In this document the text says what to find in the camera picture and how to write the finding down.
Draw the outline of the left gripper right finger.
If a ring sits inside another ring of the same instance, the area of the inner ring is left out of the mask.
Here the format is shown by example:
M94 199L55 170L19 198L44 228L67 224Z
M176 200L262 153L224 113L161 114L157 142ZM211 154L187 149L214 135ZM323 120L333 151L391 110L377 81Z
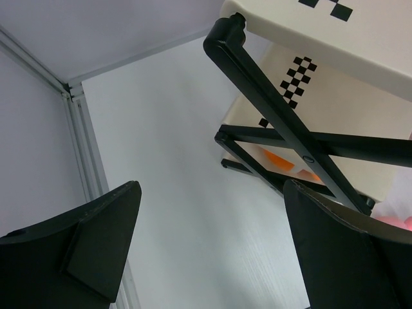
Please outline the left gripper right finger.
M411 308L411 231L297 181L283 193L311 308Z

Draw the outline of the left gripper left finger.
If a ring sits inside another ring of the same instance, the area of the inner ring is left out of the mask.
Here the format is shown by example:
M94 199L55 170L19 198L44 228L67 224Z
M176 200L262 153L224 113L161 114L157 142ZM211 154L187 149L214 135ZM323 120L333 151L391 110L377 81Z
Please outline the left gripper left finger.
M142 197L137 181L1 238L1 308L109 308Z

